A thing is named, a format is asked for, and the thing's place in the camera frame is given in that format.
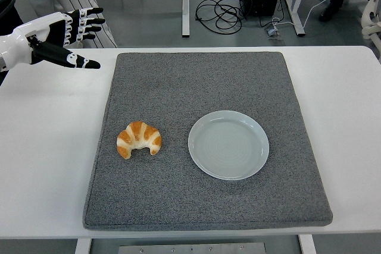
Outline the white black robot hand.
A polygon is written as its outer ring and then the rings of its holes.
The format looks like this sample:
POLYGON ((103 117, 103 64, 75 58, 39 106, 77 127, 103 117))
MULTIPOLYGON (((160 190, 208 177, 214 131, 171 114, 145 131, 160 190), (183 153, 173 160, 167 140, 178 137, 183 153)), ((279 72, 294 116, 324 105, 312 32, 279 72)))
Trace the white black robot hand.
POLYGON ((48 61, 68 68, 99 69, 100 63, 67 49, 74 43, 94 39, 105 23, 98 17, 100 7, 82 8, 70 12, 55 12, 16 27, 1 36, 1 71, 17 64, 37 64, 48 61))

